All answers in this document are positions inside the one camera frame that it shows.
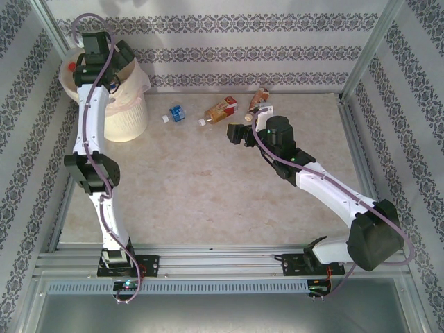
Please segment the right small circuit board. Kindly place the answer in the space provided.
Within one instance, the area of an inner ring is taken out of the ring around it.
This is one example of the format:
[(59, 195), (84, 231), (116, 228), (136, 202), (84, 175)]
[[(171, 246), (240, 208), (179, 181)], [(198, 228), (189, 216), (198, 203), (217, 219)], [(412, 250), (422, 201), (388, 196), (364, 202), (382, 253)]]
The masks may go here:
[(322, 298), (330, 294), (332, 290), (331, 279), (308, 280), (309, 297)]

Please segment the aluminium mounting rail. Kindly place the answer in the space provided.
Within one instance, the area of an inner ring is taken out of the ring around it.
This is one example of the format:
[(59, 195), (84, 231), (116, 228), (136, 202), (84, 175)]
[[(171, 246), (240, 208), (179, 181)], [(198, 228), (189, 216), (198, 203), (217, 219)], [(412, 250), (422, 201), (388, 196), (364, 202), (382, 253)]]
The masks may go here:
[[(282, 264), (276, 255), (302, 252), (302, 246), (242, 244), (135, 244), (140, 255), (158, 255), (158, 277), (172, 280), (241, 280), (282, 278)], [(61, 243), (52, 253), (41, 253), (34, 278), (95, 278), (101, 245)]]

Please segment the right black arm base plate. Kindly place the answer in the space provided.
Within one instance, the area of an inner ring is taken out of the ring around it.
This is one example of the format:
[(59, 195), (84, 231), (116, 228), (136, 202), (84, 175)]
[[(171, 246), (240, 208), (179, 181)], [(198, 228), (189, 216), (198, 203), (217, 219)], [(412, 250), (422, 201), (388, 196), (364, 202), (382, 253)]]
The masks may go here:
[(315, 257), (306, 254), (282, 254), (275, 255), (274, 259), (281, 263), (284, 276), (333, 276), (345, 275), (343, 265), (337, 262), (322, 264)]

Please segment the aluminium side rail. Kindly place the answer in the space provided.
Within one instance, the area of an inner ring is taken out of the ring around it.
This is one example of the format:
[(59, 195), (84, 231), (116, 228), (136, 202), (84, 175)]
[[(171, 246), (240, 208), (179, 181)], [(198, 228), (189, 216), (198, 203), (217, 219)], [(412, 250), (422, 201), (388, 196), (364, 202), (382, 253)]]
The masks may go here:
[(63, 226), (65, 224), (65, 219), (69, 209), (69, 204), (74, 191), (74, 181), (69, 175), (66, 167), (64, 166), (64, 157), (61, 157), (60, 162), (60, 172), (62, 176), (62, 187), (58, 192), (57, 205), (55, 207), (55, 215), (53, 221), (50, 224), (49, 232), (46, 236), (46, 241), (42, 250), (45, 253), (54, 253), (57, 249), (58, 243), (60, 242), (60, 235), (62, 233)]
[(379, 195), (370, 174), (364, 149), (362, 148), (361, 141), (353, 121), (352, 112), (348, 104), (343, 100), (341, 94), (336, 95), (336, 103), (339, 109), (339, 114), (350, 149), (352, 161), (357, 173), (359, 185), (361, 187), (361, 192), (367, 197), (379, 200)]

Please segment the brown-label cream-capped bottle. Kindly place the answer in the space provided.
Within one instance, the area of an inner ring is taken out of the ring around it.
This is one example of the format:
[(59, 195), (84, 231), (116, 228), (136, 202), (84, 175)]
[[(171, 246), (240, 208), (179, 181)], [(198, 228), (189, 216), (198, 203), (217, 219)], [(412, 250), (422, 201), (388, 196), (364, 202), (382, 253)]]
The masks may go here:
[(250, 101), (248, 111), (244, 116), (244, 119), (247, 122), (251, 122), (253, 120), (253, 115), (258, 111), (258, 109), (266, 105), (269, 95), (270, 92), (264, 87), (261, 87), (256, 91), (255, 95)]

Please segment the left small circuit board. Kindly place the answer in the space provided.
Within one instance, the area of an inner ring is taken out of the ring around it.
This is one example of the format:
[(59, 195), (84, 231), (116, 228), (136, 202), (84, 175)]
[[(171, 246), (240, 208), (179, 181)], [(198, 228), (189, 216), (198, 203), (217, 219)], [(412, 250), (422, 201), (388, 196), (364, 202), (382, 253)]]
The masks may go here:
[(114, 292), (136, 292), (139, 283), (136, 280), (116, 281), (113, 284)]

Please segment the white ribbed plastic bin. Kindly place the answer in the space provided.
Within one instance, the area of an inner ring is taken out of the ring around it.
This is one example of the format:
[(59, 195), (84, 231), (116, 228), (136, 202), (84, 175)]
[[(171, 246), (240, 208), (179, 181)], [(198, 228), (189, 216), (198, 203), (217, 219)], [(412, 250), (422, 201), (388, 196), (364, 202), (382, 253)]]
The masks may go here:
[(122, 86), (110, 96), (104, 136), (111, 142), (128, 142), (140, 136), (148, 125), (144, 93), (151, 88), (151, 82), (137, 60), (124, 67), (118, 77)]

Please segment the red and gold drink bottle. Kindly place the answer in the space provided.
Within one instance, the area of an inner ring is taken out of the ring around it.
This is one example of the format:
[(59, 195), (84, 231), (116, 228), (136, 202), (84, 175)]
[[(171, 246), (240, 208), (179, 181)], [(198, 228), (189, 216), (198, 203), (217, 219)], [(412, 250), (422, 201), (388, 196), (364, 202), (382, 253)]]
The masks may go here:
[(198, 124), (202, 127), (207, 124), (216, 124), (234, 114), (237, 108), (237, 101), (232, 96), (227, 96), (221, 102), (206, 110), (204, 117), (198, 120)]

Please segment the aluminium frame post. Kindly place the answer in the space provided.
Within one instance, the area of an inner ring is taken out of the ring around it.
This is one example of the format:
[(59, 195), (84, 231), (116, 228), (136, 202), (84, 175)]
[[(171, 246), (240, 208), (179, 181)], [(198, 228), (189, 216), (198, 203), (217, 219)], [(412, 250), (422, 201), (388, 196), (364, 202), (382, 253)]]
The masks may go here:
[(69, 45), (51, 13), (46, 0), (29, 0), (34, 11), (39, 17), (44, 29), (52, 41), (58, 55), (63, 60), (69, 50)]
[(384, 7), (376, 25), (370, 34), (360, 56), (357, 59), (353, 70), (351, 71), (344, 88), (339, 94), (340, 101), (345, 103), (353, 94), (355, 87), (359, 83), (359, 80), (363, 76), (368, 64), (373, 59), (375, 52), (381, 44), (384, 36), (386, 35), (389, 27), (395, 20), (399, 10), (404, 4), (405, 0), (388, 0)]

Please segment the blue-label white-capped water bottle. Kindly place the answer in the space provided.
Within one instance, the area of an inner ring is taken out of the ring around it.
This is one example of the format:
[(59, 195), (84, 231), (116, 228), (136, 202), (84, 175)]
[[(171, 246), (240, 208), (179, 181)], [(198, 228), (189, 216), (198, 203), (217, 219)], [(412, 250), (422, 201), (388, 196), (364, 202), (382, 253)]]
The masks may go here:
[(185, 110), (180, 105), (175, 105), (169, 109), (169, 113), (162, 116), (164, 123), (179, 122), (185, 118)]

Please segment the small circuit board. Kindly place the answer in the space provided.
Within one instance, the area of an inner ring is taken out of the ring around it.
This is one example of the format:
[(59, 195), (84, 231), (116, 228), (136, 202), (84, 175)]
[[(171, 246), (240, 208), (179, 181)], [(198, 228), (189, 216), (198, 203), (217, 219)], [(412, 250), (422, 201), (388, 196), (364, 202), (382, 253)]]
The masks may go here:
[(136, 292), (139, 283), (136, 280), (116, 281), (113, 284), (114, 292)]
[(332, 290), (331, 279), (308, 280), (309, 297), (322, 298), (330, 294)]

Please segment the grey metal panel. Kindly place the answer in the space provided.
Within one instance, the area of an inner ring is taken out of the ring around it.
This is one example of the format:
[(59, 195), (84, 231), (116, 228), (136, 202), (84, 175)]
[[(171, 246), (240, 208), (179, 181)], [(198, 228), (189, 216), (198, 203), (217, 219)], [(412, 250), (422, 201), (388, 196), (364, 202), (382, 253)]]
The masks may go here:
[(36, 333), (410, 333), (398, 305), (302, 294), (141, 296), (50, 295)]

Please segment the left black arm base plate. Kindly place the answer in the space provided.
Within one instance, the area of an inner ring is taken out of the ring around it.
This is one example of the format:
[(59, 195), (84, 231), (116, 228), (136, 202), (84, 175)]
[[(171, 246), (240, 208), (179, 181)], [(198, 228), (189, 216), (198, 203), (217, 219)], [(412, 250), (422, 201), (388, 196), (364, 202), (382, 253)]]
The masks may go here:
[[(136, 262), (142, 277), (156, 278), (159, 269), (160, 257), (157, 255), (136, 255)], [(100, 278), (137, 277), (137, 269), (132, 262), (123, 264), (106, 264), (102, 258), (99, 260), (97, 276)]]

